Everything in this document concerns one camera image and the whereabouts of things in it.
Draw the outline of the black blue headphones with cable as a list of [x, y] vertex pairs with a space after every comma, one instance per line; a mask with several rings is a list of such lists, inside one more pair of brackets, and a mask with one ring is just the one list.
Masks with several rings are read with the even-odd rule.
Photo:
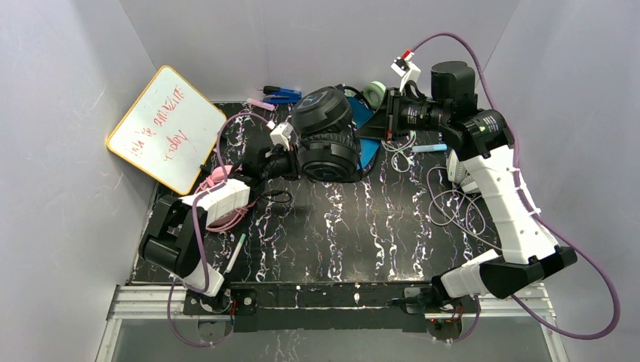
[[357, 183], [374, 156], [367, 155], [355, 131], [372, 111], [362, 92], [344, 84], [327, 86], [303, 97], [287, 121], [302, 177], [320, 183]]

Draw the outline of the pink headphones with cable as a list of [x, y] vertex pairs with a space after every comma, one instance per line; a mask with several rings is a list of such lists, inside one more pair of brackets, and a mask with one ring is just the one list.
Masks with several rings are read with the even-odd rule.
[[224, 171], [231, 176], [232, 165], [216, 167], [196, 189], [192, 200], [202, 195], [197, 207], [207, 212], [205, 229], [209, 232], [226, 232], [237, 225], [254, 205], [250, 202], [250, 188], [236, 179], [228, 179], [219, 189], [215, 186], [223, 183]]

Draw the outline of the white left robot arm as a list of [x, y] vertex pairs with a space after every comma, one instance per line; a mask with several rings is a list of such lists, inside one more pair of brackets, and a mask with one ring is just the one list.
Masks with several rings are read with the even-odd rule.
[[191, 290], [216, 296], [224, 276], [206, 260], [204, 234], [213, 222], [256, 201], [267, 181], [295, 174], [293, 132], [289, 123], [278, 124], [269, 134], [273, 145], [245, 156], [230, 169], [224, 167], [218, 184], [181, 198], [161, 197], [140, 241], [139, 256]]

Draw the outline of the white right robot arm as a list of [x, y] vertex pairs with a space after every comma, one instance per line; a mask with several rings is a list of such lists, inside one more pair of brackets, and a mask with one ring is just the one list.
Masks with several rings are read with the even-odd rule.
[[390, 141], [411, 131], [437, 131], [475, 181], [497, 228], [500, 255], [487, 252], [464, 266], [431, 279], [430, 300], [448, 302], [462, 296], [491, 294], [506, 298], [577, 261], [539, 221], [539, 212], [515, 165], [515, 137], [494, 109], [480, 109], [476, 71], [463, 61], [446, 61], [431, 69], [431, 94], [415, 84], [420, 69], [413, 51], [392, 63], [401, 76], [385, 91], [373, 116], [357, 131], [361, 138]]

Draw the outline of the light blue marker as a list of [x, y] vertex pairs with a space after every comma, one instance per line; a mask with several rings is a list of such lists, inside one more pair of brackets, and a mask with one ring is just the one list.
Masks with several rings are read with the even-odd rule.
[[419, 145], [411, 147], [411, 151], [414, 153], [446, 152], [447, 149], [448, 147], [445, 144]]

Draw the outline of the pink marker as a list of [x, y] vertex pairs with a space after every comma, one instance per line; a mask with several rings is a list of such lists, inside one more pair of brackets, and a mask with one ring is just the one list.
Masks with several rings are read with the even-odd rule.
[[253, 98], [247, 98], [246, 102], [248, 104], [254, 106], [254, 107], [258, 107], [260, 109], [264, 109], [264, 110], [269, 111], [269, 112], [274, 112], [275, 111], [275, 105], [270, 104], [270, 103], [265, 103], [263, 101], [256, 100], [256, 99], [253, 99]]

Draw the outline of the blue black marker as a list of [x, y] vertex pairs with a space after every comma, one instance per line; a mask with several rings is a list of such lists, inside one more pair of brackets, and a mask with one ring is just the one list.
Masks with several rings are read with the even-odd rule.
[[263, 102], [268, 104], [295, 104], [302, 99], [302, 93], [299, 90], [272, 85], [265, 85], [261, 90], [264, 95]]

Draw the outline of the white green marker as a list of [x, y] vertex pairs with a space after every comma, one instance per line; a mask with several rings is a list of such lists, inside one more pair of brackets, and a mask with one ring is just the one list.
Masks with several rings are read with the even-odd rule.
[[228, 262], [228, 264], [227, 264], [227, 266], [226, 266], [226, 268], [225, 268], [225, 270], [223, 272], [225, 275], [229, 274], [232, 271], [232, 267], [235, 265], [235, 262], [236, 262], [236, 260], [238, 258], [238, 255], [240, 254], [240, 251], [242, 250], [242, 248], [244, 246], [246, 237], [247, 237], [247, 235], [245, 233], [243, 233], [240, 236], [238, 242], [236, 243], [236, 246], [235, 246], [235, 248], [234, 248], [234, 250], [232, 252], [232, 255], [229, 258], [229, 262]]

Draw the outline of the yellow framed whiteboard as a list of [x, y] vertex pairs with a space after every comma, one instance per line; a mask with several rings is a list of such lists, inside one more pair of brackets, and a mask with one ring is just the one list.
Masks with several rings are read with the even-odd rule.
[[162, 66], [106, 146], [178, 195], [188, 195], [212, 152], [225, 114], [170, 66]]

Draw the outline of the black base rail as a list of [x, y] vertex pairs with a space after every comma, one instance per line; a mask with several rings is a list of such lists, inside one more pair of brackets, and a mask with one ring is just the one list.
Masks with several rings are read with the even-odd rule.
[[266, 330], [402, 330], [457, 333], [476, 315], [524, 317], [512, 299], [464, 296], [452, 305], [428, 306], [418, 296], [429, 285], [394, 282], [233, 282], [214, 298], [181, 286], [118, 287], [108, 317], [122, 320], [227, 322], [236, 333]]

